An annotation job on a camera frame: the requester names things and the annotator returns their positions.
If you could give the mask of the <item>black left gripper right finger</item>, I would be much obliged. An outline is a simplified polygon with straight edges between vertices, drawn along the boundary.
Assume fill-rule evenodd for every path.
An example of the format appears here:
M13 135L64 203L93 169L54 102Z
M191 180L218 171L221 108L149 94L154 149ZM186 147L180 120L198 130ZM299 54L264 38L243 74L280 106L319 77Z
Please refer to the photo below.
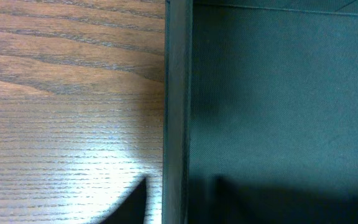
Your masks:
M215 224L260 223L260 219L240 196L239 189L223 177L216 179L210 218Z

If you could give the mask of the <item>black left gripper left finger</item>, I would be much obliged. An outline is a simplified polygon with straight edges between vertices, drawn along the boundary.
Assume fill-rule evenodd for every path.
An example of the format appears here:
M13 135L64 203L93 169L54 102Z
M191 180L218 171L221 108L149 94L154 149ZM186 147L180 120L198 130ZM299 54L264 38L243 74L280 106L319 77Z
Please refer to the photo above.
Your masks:
M147 178L143 178L127 198L100 224L144 224Z

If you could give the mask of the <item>black fabric storage box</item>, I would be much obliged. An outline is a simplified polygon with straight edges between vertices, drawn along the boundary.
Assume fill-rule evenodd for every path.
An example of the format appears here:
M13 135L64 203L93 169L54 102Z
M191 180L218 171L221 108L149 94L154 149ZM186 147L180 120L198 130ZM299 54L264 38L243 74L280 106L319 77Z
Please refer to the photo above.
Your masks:
M358 223L358 1L165 3L163 223Z

